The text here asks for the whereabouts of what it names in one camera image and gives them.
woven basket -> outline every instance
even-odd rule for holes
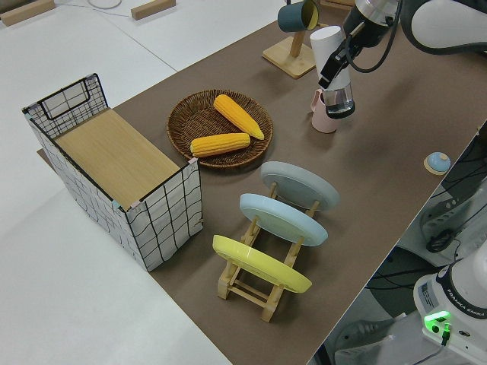
[[[238,151],[211,157],[200,157],[201,165],[214,168],[241,167],[263,154],[272,139],[272,120],[255,100],[229,90],[205,90],[181,100],[167,121],[167,134],[173,146],[188,160],[193,158],[189,145],[194,138],[222,133],[238,133],[239,128],[228,121],[214,107],[220,94],[226,94],[240,105],[259,124],[262,141],[250,138],[250,146]]]

yellow corn cob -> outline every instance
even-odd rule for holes
[[[264,139],[264,134],[257,122],[229,96],[225,94],[218,95],[213,106],[242,132],[246,132],[257,139]]]
[[[240,150],[249,144],[250,136],[247,133],[224,133],[195,138],[191,141],[189,149],[194,157],[207,157]]]

brown table mat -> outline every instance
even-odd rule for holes
[[[345,14],[325,8],[321,21],[341,24]],[[287,36],[270,24],[115,108],[179,164],[183,158],[165,132],[173,107],[201,90],[241,92],[274,122],[265,160],[308,169],[342,196],[332,211],[315,216],[329,239],[304,247],[295,264],[313,286],[304,294],[285,293],[268,324],[247,300],[217,297],[224,260],[212,250],[214,234],[240,239],[244,233],[240,194],[266,194],[258,164],[202,169],[204,229],[151,275],[235,364],[305,364],[441,181],[423,167],[425,157],[442,151],[455,161],[487,116],[485,57],[428,55],[399,31],[381,68],[368,75],[350,71],[357,110],[336,133],[321,134],[310,125],[315,70],[294,80],[261,57]],[[373,65],[383,50],[366,49],[357,63]],[[265,233],[255,247],[277,258],[288,249]]]

storage basket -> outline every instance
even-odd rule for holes
[[[124,208],[56,142],[108,109],[100,80],[92,74],[24,108],[23,113],[75,201],[150,271],[202,229],[199,163],[191,160]]]

blue plate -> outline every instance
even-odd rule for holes
[[[313,218],[266,196],[242,194],[240,210],[250,220],[258,217],[259,227],[293,243],[304,237],[303,246],[319,246],[328,238],[326,230]]]
[[[317,200],[317,210],[333,208],[340,201],[336,189],[318,175],[286,162],[269,161],[260,168],[260,177],[269,188],[277,183],[277,195],[299,207],[309,209]]]

